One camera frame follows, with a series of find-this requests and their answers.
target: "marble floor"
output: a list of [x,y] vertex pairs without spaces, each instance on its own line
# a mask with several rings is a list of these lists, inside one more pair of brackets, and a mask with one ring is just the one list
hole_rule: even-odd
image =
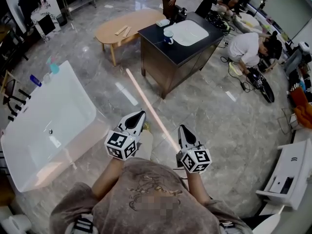
[[[188,11],[194,11],[200,2],[177,0],[177,4]],[[129,68],[174,140],[177,141],[178,126],[185,124],[206,142],[213,159],[210,169],[202,174],[208,193],[213,198],[223,199],[240,216],[253,215],[260,205],[255,191],[272,168],[276,148],[290,141],[277,122],[282,116],[281,109],[288,107],[287,81],[281,67],[265,74],[275,95],[275,102],[268,104],[260,92],[242,91],[238,81],[228,75],[227,64],[220,60],[226,49],[217,48],[201,72],[162,100],[152,78],[140,74],[139,40],[116,50],[117,67],[114,67],[110,53],[102,52],[94,37],[96,28],[104,21],[147,7],[161,11],[161,0],[97,0],[96,9],[85,6],[75,11],[74,20],[49,43],[39,41],[27,52],[29,61],[22,59],[14,74],[32,90],[34,85],[28,80],[29,76],[33,74],[42,79],[49,72],[46,65],[49,56],[54,56],[58,64],[69,60],[91,100],[112,125],[116,125],[122,116],[147,109],[125,72]],[[116,86],[118,82],[137,100],[136,105]],[[235,100],[225,93],[227,91]],[[0,106],[0,128],[8,124],[8,113],[7,108]],[[175,151],[148,110],[147,120],[154,135],[152,160],[174,168]],[[33,231],[48,233],[49,214],[55,205],[75,182],[92,185],[108,161],[103,141],[100,141],[50,186],[17,192],[16,203],[32,221]]]

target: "sneaker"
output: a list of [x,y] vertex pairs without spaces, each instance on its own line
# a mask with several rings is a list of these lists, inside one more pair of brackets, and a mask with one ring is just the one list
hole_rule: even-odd
[[243,75],[243,73],[241,72],[239,67],[234,62],[230,62],[229,66],[235,72],[235,74],[237,74],[238,76],[242,76]]

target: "mug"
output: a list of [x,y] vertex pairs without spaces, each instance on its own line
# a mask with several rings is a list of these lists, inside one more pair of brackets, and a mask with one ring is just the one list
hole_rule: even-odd
[[167,44],[173,44],[174,40],[172,39],[172,37],[174,36],[174,34],[172,33],[172,31],[164,31],[164,42]]

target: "white sink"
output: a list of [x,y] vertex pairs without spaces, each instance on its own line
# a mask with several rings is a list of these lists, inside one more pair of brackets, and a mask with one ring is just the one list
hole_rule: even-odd
[[111,128],[68,61],[31,96],[1,137],[8,169],[20,192],[48,185]]
[[173,39],[183,46],[191,46],[204,39],[209,33],[192,20],[185,20],[164,28],[164,31],[172,31]]

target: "hand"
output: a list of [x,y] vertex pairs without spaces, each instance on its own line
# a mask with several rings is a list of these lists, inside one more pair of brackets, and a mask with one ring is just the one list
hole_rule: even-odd
[[176,0],[170,0],[168,4],[169,6],[174,6],[175,3],[176,3]]

